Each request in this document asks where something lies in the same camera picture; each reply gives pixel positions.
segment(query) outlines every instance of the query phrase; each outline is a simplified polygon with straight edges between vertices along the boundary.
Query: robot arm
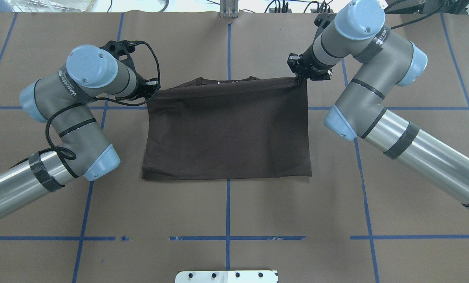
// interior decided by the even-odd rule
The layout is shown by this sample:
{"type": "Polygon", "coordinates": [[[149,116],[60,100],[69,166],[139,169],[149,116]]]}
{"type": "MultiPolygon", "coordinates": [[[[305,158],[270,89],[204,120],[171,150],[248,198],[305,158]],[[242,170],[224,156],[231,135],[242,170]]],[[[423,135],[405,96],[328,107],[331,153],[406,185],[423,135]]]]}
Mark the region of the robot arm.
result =
{"type": "Polygon", "coordinates": [[[23,110],[34,120],[50,123],[62,144],[51,143],[49,151],[32,154],[0,175],[0,219],[79,176],[93,181],[119,165],[114,147],[86,104],[101,93],[116,100],[152,98],[159,78],[148,81],[135,72],[129,53],[138,44],[147,45],[123,40],[101,48],[78,46],[57,72],[22,91],[23,110]],[[119,61],[122,55],[128,58],[119,61]]]}
{"type": "Polygon", "coordinates": [[[353,0],[335,17],[322,14],[315,41],[288,64],[299,79],[330,79],[330,68],[353,55],[362,67],[325,118],[345,138],[360,136],[423,175],[469,209],[469,158],[382,106],[390,90],[411,84],[427,56],[384,25],[376,0],[353,0]]]}

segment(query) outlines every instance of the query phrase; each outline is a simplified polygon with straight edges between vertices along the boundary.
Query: black mount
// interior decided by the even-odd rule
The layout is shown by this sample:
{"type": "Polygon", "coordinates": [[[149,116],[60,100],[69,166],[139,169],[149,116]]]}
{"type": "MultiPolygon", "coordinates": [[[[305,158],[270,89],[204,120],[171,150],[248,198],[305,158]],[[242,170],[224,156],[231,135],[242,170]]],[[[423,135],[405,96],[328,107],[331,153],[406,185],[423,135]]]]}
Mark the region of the black mount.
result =
{"type": "MultiPolygon", "coordinates": [[[[315,33],[315,39],[324,32],[324,29],[332,22],[335,18],[335,14],[329,14],[326,12],[320,13],[315,18],[315,25],[318,27],[317,32],[315,33]]],[[[316,68],[313,66],[313,63],[303,59],[303,54],[297,55],[295,53],[290,53],[287,58],[287,64],[290,70],[296,74],[297,79],[311,79],[312,81],[329,81],[330,76],[332,75],[332,69],[326,68],[325,70],[321,68],[316,68]]]]}
{"type": "Polygon", "coordinates": [[[144,79],[135,70],[134,60],[130,56],[130,53],[135,52],[135,47],[140,44],[144,44],[144,41],[111,40],[104,46],[100,47],[100,49],[109,52],[114,58],[134,71],[137,77],[138,87],[136,91],[126,97],[117,98],[116,100],[135,100],[139,98],[148,99],[156,92],[157,89],[161,88],[161,86],[158,84],[157,77],[152,79],[144,79]],[[126,59],[120,60],[119,58],[123,56],[126,56],[126,59]]]}

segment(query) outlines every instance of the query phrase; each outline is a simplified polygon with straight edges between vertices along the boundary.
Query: black cable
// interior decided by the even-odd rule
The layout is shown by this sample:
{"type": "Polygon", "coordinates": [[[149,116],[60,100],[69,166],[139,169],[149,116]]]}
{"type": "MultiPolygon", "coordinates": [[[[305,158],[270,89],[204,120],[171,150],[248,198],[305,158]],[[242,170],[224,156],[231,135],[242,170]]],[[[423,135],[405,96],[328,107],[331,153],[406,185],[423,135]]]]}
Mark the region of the black cable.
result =
{"type": "Polygon", "coordinates": [[[395,2],[393,2],[392,4],[388,5],[386,8],[385,8],[385,13],[390,9],[390,8],[393,8],[395,5],[397,4],[400,4],[402,2],[405,2],[407,0],[396,0],[395,2]]]}
{"type": "MultiPolygon", "coordinates": [[[[152,57],[154,57],[154,61],[156,61],[156,70],[158,72],[158,84],[157,85],[159,86],[160,83],[161,83],[161,72],[159,71],[159,63],[158,63],[158,58],[156,57],[156,54],[154,53],[154,51],[152,50],[152,48],[150,47],[150,45],[147,42],[137,40],[137,41],[135,41],[135,43],[136,43],[136,45],[145,44],[145,46],[147,46],[149,48],[150,52],[152,53],[152,57]]],[[[121,104],[121,105],[125,105],[125,106],[140,106],[140,105],[143,105],[143,104],[146,104],[147,102],[149,102],[152,99],[152,97],[154,97],[154,95],[156,95],[156,92],[158,91],[158,89],[159,88],[156,88],[154,90],[154,92],[152,93],[152,95],[148,99],[146,99],[144,102],[140,102],[140,103],[125,103],[125,102],[121,102],[121,101],[106,98],[106,97],[96,97],[94,99],[95,99],[95,101],[107,100],[107,101],[114,102],[114,103],[121,104]]]]}
{"type": "MultiPolygon", "coordinates": [[[[98,101],[98,100],[107,100],[107,101],[110,101],[110,102],[114,102],[114,103],[117,103],[117,104],[121,104],[121,105],[126,105],[126,106],[140,106],[142,104],[146,104],[147,102],[149,102],[153,97],[154,95],[156,95],[156,92],[158,91],[159,89],[159,86],[160,86],[160,83],[161,83],[161,72],[159,71],[159,63],[158,63],[158,58],[156,57],[156,54],[154,53],[154,50],[152,50],[152,48],[150,47],[150,45],[145,42],[145,41],[141,41],[141,40],[137,40],[135,41],[136,45],[140,45],[140,44],[145,44],[145,46],[147,46],[150,50],[150,52],[152,53],[152,57],[154,57],[154,61],[156,61],[156,70],[158,72],[158,84],[157,84],[157,88],[155,88],[154,92],[152,93],[152,95],[146,99],[144,102],[140,102],[140,103],[134,103],[134,104],[130,104],[130,103],[125,103],[125,102],[121,102],[121,101],[118,101],[118,100],[114,100],[114,99],[110,99],[110,98],[105,98],[105,97],[100,97],[100,98],[94,98],[95,101],[98,101]]],[[[79,106],[82,106],[81,103],[76,103],[76,104],[72,104],[70,106],[67,106],[65,108],[62,108],[60,111],[58,111],[57,113],[53,114],[49,119],[48,121],[46,122],[46,131],[45,131],[45,135],[46,135],[46,141],[48,142],[48,145],[50,146],[49,149],[45,149],[45,150],[42,150],[42,151],[39,151],[39,154],[43,154],[45,152],[50,152],[50,151],[55,151],[57,152],[58,154],[58,157],[60,159],[68,159],[68,160],[74,160],[76,159],[76,154],[69,150],[68,148],[66,147],[59,147],[58,145],[55,145],[52,141],[51,141],[51,136],[49,135],[49,129],[51,127],[51,123],[53,122],[53,119],[55,119],[58,115],[64,113],[65,111],[68,111],[72,108],[76,108],[76,107],[79,107],[79,106]]],[[[19,163],[16,163],[15,165],[13,165],[13,167],[15,167],[16,165],[19,165],[25,161],[27,161],[28,158],[25,158],[23,159],[22,161],[20,161],[19,163]]]]}
{"type": "Polygon", "coordinates": [[[271,6],[271,4],[272,4],[273,2],[275,2],[275,5],[276,5],[276,1],[277,1],[277,0],[272,0],[271,2],[269,2],[269,4],[267,4],[267,7],[266,7],[266,9],[264,10],[264,12],[267,12],[267,10],[269,9],[269,7],[271,6]]]}
{"type": "Polygon", "coordinates": [[[311,1],[311,2],[308,2],[308,5],[306,5],[306,8],[304,8],[303,14],[306,13],[306,10],[308,9],[308,7],[309,7],[311,4],[313,4],[313,3],[317,3],[317,9],[320,8],[320,3],[319,3],[318,1],[311,1]]]}
{"type": "MultiPolygon", "coordinates": [[[[46,141],[48,142],[48,145],[49,145],[49,149],[44,149],[44,150],[41,150],[39,151],[39,154],[43,154],[43,153],[46,153],[46,152],[51,152],[51,151],[55,151],[57,152],[58,154],[58,157],[60,159],[68,159],[68,160],[74,160],[76,159],[76,154],[71,151],[70,149],[66,148],[66,147],[59,147],[58,145],[55,145],[52,141],[51,141],[51,137],[49,136],[49,129],[51,127],[51,123],[53,122],[53,119],[55,119],[58,115],[64,113],[65,111],[67,110],[70,110],[72,108],[75,108],[75,107],[79,107],[79,106],[82,106],[81,103],[76,103],[76,104],[72,104],[71,106],[67,106],[65,108],[63,108],[62,110],[58,111],[57,113],[53,114],[49,119],[48,121],[46,122],[46,141]]],[[[22,164],[23,162],[27,161],[28,160],[28,157],[21,160],[19,163],[16,163],[15,165],[13,165],[11,168],[15,167],[16,165],[20,165],[22,164]]]]}
{"type": "Polygon", "coordinates": [[[430,14],[428,14],[428,15],[426,15],[426,16],[423,16],[423,17],[421,17],[421,18],[417,18],[416,20],[412,20],[412,21],[409,21],[409,22],[407,22],[407,23],[403,23],[403,24],[400,24],[400,25],[398,25],[398,26],[391,27],[391,29],[394,30],[394,29],[401,28],[401,27],[403,27],[403,26],[407,26],[407,25],[410,25],[410,24],[414,24],[414,23],[419,22],[419,21],[421,21],[421,20],[425,20],[425,18],[428,18],[428,17],[430,17],[430,16],[432,16],[432,15],[434,15],[434,14],[437,14],[437,12],[440,11],[440,10],[442,9],[442,7],[444,7],[444,5],[446,4],[447,0],[441,0],[441,2],[442,2],[441,5],[440,5],[437,9],[433,10],[432,12],[430,12],[430,14]]]}
{"type": "Polygon", "coordinates": [[[164,12],[168,8],[168,4],[170,4],[170,0],[165,0],[165,5],[163,9],[159,10],[158,13],[164,12]]]}

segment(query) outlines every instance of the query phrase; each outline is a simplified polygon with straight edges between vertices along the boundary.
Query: silver cylinder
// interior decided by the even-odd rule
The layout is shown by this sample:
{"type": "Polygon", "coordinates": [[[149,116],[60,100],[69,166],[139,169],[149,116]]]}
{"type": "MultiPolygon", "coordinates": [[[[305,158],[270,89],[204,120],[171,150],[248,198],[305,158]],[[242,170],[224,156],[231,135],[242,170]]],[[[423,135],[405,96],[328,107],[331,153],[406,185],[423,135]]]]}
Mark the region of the silver cylinder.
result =
{"type": "Polygon", "coordinates": [[[398,159],[462,204],[469,204],[468,157],[420,130],[398,159]]]}
{"type": "MultiPolygon", "coordinates": [[[[407,120],[387,110],[365,140],[386,152],[400,139],[408,124],[407,120]]],[[[462,204],[469,204],[468,157],[420,129],[396,159],[462,204]]]]}
{"type": "MultiPolygon", "coordinates": [[[[41,161],[58,183],[65,185],[73,180],[56,152],[42,154],[41,161]]],[[[48,192],[37,180],[28,162],[16,165],[0,175],[0,219],[43,197],[48,192]]]]}

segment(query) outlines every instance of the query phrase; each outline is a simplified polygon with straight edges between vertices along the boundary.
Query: dark brown cloth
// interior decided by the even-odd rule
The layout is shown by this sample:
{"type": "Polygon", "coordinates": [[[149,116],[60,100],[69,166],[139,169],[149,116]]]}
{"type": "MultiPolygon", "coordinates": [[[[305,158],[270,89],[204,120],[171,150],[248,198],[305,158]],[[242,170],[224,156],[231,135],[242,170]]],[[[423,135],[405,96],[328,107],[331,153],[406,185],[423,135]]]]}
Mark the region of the dark brown cloth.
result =
{"type": "Polygon", "coordinates": [[[305,80],[199,77],[147,106],[144,179],[311,176],[305,80]]]}

